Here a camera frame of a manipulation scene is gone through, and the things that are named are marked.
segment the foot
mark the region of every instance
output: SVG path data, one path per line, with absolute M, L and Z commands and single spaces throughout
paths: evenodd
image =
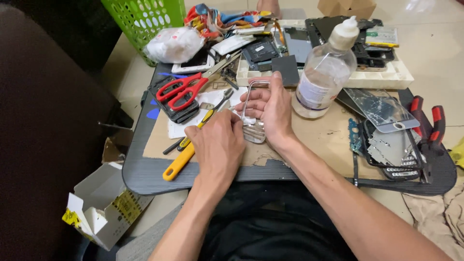
M 282 13 L 280 12 L 280 6 L 278 0 L 258 0 L 256 5 L 258 11 L 270 11 L 277 18 L 282 19 Z

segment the fingernail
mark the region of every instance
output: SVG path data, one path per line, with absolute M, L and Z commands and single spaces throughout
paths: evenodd
M 272 74 L 272 76 L 273 76 L 274 78 L 279 78 L 279 79 L 282 79 L 282 74 L 280 74 L 280 72 L 279 72 L 279 71 L 277 71 L 277 72 L 274 72 L 274 73 Z

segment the bottle label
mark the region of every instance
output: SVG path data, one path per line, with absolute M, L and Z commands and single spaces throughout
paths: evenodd
M 322 111 L 330 107 L 332 100 L 329 88 L 312 84 L 308 77 L 301 74 L 300 83 L 296 90 L 296 99 L 308 110 Z

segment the yellow screwdriver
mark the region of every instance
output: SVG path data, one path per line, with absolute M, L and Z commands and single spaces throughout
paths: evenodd
M 227 101 L 226 104 L 221 108 L 220 111 L 224 111 L 229 109 L 231 103 Z M 163 179 L 166 181 L 173 180 L 180 170 L 187 164 L 187 162 L 193 157 L 195 154 L 195 148 L 193 147 L 193 143 L 189 140 L 189 145 L 177 156 L 177 158 L 169 165 L 169 167 L 163 172 Z
M 214 108 L 210 109 L 206 115 L 203 117 L 203 119 L 201 120 L 201 122 L 197 125 L 198 128 L 201 129 L 201 127 L 203 127 L 203 125 L 205 125 L 205 123 L 211 118 L 211 116 L 213 116 L 218 110 L 219 108 L 221 107 L 221 105 L 227 101 L 233 94 L 233 89 L 232 88 L 229 88 L 227 90 L 224 91 L 224 97 L 222 98 L 221 102 L 219 102 L 218 105 L 216 105 Z M 179 144 L 179 146 L 177 146 L 177 150 L 178 151 L 183 151 L 187 145 L 190 144 L 190 140 L 185 137 Z

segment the cracked screen protector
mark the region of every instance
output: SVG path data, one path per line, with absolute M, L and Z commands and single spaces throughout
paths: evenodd
M 420 125 L 419 121 L 385 90 L 344 90 L 380 132 L 388 133 Z

